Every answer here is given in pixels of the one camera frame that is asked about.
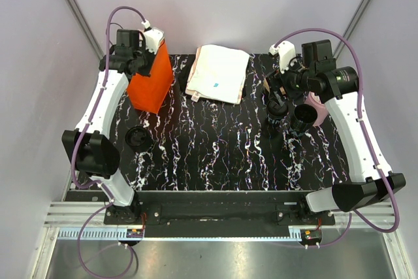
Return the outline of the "black printed paper cup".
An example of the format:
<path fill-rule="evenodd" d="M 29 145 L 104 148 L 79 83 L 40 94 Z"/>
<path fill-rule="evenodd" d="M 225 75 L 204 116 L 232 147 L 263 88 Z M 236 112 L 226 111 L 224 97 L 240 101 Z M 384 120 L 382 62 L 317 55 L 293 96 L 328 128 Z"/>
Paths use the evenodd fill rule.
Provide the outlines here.
<path fill-rule="evenodd" d="M 281 99 L 269 99 L 266 104 L 266 118 L 269 124 L 278 125 L 287 115 L 287 103 Z"/>

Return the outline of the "orange paper bag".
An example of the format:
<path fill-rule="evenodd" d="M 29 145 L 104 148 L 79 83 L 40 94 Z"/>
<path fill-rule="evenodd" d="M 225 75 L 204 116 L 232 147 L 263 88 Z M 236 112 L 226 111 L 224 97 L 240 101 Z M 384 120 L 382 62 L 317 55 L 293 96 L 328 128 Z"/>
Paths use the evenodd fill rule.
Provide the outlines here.
<path fill-rule="evenodd" d="M 150 76 L 139 74 L 132 77 L 127 94 L 133 107 L 144 112 L 158 114 L 174 81 L 165 40 L 158 49 L 150 69 Z"/>

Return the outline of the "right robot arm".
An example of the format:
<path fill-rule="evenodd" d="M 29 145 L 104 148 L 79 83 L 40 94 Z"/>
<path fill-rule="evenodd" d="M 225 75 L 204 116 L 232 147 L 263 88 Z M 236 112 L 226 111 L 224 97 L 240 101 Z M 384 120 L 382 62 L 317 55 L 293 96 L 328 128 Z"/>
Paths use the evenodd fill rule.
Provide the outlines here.
<path fill-rule="evenodd" d="M 392 199 L 406 185 L 402 173 L 391 169 L 379 149 L 364 106 L 360 74 L 352 67 L 337 67 L 329 40 L 302 45 L 281 41 L 268 53 L 279 61 L 278 69 L 265 79 L 270 100 L 268 119 L 274 123 L 287 105 L 305 93 L 314 93 L 332 118 L 349 165 L 349 181 L 306 195 L 297 207 L 298 220 L 311 224 L 320 212 L 351 212 Z"/>

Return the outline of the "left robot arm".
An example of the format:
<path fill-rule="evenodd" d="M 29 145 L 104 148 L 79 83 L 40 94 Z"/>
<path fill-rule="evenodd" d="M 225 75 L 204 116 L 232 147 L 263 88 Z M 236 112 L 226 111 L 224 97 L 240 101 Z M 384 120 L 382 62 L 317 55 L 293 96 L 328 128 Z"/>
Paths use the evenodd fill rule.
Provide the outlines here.
<path fill-rule="evenodd" d="M 105 209 L 128 224 L 140 219 L 140 201 L 120 171 L 120 153 L 109 139 L 120 98 L 134 75 L 150 76 L 164 33 L 119 29 L 115 44 L 108 44 L 99 63 L 97 85 L 89 105 L 73 130 L 61 141 L 71 163 L 72 182 L 79 189 L 96 185 L 108 197 Z"/>

